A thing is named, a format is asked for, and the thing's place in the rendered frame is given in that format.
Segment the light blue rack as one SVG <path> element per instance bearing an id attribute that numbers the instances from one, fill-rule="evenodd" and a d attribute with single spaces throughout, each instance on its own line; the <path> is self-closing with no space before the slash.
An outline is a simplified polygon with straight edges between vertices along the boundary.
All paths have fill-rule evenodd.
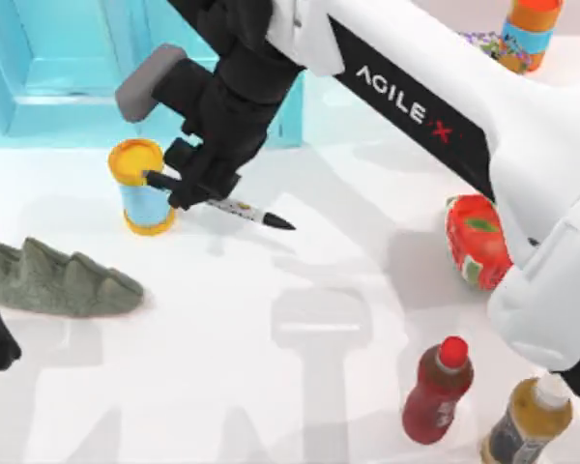
<path id="1" fill-rule="evenodd" d="M 161 44 L 184 48 L 207 69 L 217 61 L 167 0 L 0 0 L 0 147 L 169 143 L 179 115 L 159 106 L 130 124 L 114 101 Z"/>

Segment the yellow bottle with white cap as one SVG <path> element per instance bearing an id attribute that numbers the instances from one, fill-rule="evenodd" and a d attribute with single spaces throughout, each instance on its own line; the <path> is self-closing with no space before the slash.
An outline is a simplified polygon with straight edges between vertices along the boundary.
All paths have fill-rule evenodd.
<path id="1" fill-rule="evenodd" d="M 481 443 L 481 463 L 537 464 L 545 447 L 569 427 L 572 417 L 569 390 L 560 375 L 545 373 L 521 381 Z"/>

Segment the black and white marker pen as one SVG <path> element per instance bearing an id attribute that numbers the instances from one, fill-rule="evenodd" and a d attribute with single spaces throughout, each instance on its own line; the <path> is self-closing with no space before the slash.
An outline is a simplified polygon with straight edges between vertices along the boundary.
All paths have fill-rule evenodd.
<path id="1" fill-rule="evenodd" d="M 172 194 L 178 190 L 179 185 L 181 184 L 179 179 L 162 174 L 158 171 L 148 170 L 144 171 L 143 174 L 147 186 L 160 190 L 168 190 Z M 207 199 L 206 203 L 225 213 L 235 215 L 237 217 L 260 223 L 275 229 L 296 229 L 292 223 L 274 213 L 262 211 L 252 207 L 251 205 L 248 205 L 245 202 L 235 200 L 233 198 L 217 200 L 213 197 L 210 197 Z"/>

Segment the orange and blue can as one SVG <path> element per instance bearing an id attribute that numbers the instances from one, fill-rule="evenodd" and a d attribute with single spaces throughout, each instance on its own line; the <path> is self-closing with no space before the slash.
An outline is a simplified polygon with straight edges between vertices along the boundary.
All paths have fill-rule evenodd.
<path id="1" fill-rule="evenodd" d="M 511 0 L 502 43 L 522 53 L 526 72 L 536 71 L 552 38 L 564 0 Z"/>

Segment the red bottle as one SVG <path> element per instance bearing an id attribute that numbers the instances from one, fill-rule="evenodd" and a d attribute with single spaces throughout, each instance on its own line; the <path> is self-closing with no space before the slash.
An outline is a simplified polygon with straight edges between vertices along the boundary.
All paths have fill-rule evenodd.
<path id="1" fill-rule="evenodd" d="M 402 409 L 407 436 L 422 445 L 440 441 L 473 381 L 469 347 L 462 337 L 451 335 L 428 348 L 420 358 L 416 384 Z"/>

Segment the grey green ridged cloth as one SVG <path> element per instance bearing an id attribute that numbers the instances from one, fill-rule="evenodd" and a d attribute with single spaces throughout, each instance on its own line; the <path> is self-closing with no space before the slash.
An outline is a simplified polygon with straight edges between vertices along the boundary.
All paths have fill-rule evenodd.
<path id="1" fill-rule="evenodd" d="M 28 237 L 0 243 L 0 305 L 71 318 L 122 315 L 144 300 L 143 286 L 89 256 L 67 254 Z"/>

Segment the red can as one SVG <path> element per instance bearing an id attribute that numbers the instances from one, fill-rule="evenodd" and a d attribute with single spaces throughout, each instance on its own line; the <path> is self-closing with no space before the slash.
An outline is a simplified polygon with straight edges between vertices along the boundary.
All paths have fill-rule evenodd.
<path id="1" fill-rule="evenodd" d="M 478 193 L 449 198 L 445 228 L 450 255 L 464 280 L 494 290 L 512 263 L 493 203 Z"/>

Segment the multicoloured patterned object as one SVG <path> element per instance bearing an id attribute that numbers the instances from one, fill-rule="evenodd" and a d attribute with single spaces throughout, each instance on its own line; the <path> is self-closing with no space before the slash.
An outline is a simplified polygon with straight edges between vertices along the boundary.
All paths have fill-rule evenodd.
<path id="1" fill-rule="evenodd" d="M 501 36 L 495 31 L 487 32 L 462 32 L 457 34 L 472 46 L 478 47 L 488 52 L 503 48 Z"/>

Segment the yellow and blue can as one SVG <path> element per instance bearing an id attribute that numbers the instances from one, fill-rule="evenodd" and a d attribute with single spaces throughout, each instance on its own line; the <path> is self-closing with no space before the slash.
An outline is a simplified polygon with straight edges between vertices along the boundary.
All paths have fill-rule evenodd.
<path id="1" fill-rule="evenodd" d="M 130 230 L 143 236 L 168 230 L 175 213 L 167 202 L 167 194 L 150 187 L 144 176 L 146 171 L 163 170 L 161 147 L 149 139 L 124 140 L 109 153 L 108 167 L 119 186 L 123 216 Z"/>

